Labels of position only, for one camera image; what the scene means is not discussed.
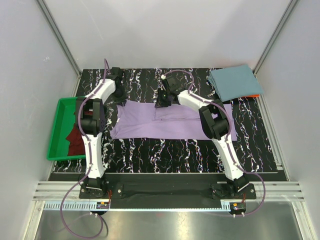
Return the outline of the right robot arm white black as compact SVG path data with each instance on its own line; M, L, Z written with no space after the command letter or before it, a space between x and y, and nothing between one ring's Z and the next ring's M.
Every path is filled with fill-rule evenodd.
M214 143L224 166L227 181L226 190L232 198L244 194L249 180L240 166L232 144L232 120L227 114L221 100L203 98L189 89L185 89L172 76L161 76L163 88L158 89L156 108L178 104L199 113L202 131Z

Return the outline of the purple t shirt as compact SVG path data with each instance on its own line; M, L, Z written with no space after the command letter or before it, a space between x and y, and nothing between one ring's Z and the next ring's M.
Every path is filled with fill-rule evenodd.
M208 140L200 115L179 104L156 108L153 103L128 100L117 106L117 123L110 131L112 139Z

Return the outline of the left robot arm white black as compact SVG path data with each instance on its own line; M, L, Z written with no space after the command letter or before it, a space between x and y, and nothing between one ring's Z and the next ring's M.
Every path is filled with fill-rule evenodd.
M112 67L89 94L78 97L75 102L75 124L81 133L86 159L82 191L90 191L97 198L103 198L108 193L101 146L106 126L104 104L112 97L117 105L126 105L123 74L121 68Z

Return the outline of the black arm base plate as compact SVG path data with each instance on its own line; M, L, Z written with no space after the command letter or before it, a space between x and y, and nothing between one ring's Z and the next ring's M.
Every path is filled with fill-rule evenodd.
M99 200L111 198L125 203L178 203L203 204L213 201L242 201L257 198L252 183L237 194L227 191L227 178L222 173L108 173L105 176L107 191L83 192L81 199Z

